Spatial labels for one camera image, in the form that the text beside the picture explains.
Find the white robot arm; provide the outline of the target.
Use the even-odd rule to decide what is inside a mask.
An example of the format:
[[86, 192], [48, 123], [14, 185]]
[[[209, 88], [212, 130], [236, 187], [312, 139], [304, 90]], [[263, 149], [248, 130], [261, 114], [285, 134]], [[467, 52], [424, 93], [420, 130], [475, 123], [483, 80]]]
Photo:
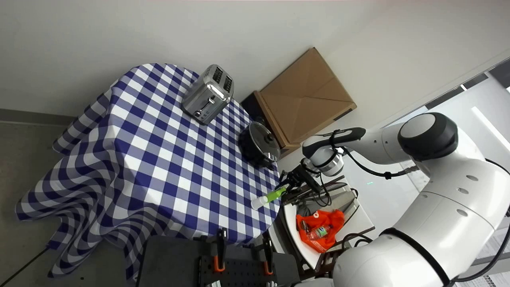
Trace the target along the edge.
[[323, 176], [339, 171], [334, 158], [341, 152], [374, 165], [409, 162], [428, 182], [393, 227], [341, 252], [328, 278], [295, 287], [451, 287], [467, 281], [510, 208], [510, 173], [438, 112], [379, 130], [336, 130], [303, 147], [307, 168]]

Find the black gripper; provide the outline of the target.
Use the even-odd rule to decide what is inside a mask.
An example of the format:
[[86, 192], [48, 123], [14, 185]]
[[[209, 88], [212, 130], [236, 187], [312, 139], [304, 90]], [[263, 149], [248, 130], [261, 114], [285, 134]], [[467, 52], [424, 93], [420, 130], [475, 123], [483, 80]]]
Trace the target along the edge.
[[288, 198], [306, 197], [309, 193], [320, 193], [322, 187], [312, 178], [312, 174], [303, 166], [296, 166], [285, 178], [285, 184], [288, 185], [285, 195]]

